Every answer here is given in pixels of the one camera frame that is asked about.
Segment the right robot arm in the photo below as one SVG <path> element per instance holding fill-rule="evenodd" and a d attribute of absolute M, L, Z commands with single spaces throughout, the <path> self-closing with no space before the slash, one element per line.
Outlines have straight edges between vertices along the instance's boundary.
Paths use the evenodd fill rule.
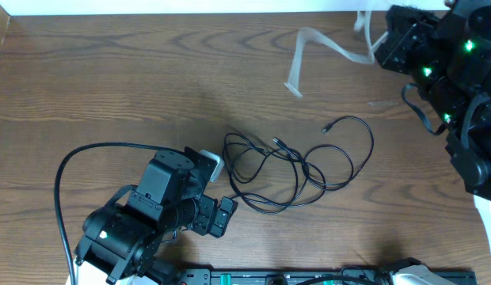
<path fill-rule="evenodd" d="M 446 151 L 485 227 L 491 253 L 491 1 L 448 3 L 442 17 L 412 6 L 386 12 L 387 37 L 375 51 L 386 70 L 408 74 L 442 124 L 432 135 L 447 133 Z"/>

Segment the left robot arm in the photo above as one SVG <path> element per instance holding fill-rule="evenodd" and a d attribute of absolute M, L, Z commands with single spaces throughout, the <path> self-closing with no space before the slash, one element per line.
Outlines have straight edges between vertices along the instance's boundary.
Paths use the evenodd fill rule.
<path fill-rule="evenodd" d="M 206 196 L 224 166 L 217 154 L 159 147 L 139 184 L 120 188 L 82 225 L 69 257 L 69 284 L 184 284 L 184 275 L 156 258 L 165 236 L 191 230 L 220 238 L 237 202 Z"/>

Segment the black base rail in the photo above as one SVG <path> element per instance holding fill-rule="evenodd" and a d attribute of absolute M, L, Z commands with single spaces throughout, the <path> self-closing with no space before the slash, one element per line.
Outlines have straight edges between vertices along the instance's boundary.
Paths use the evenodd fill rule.
<path fill-rule="evenodd" d="M 476 285 L 474 272 L 432 271 L 419 260 L 407 258 L 383 268 L 345 266 L 330 271 L 178 269 L 156 261 L 144 284 L 173 285 L 277 285 L 277 284 L 458 284 Z"/>

